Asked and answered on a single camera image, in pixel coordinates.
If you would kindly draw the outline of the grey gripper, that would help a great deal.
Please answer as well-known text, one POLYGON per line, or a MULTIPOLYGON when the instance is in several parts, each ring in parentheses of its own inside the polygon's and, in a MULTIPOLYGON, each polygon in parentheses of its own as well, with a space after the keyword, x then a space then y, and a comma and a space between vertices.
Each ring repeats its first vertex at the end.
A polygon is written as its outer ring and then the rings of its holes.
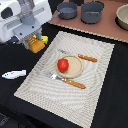
POLYGON ((28 39, 36 36, 38 40, 41 39, 41 24, 33 16, 25 16, 21 18, 22 24, 13 30, 15 36, 18 38, 18 44, 23 44, 26 49, 29 49, 28 39))

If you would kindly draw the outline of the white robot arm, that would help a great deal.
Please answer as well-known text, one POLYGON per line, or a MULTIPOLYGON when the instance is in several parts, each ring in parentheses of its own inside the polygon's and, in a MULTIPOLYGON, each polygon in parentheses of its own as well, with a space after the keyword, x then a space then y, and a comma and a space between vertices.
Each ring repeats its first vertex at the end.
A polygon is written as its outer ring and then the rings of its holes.
POLYGON ((51 18, 48 0, 0 0, 0 44, 11 41, 29 49, 28 39, 41 39, 42 25, 51 18))

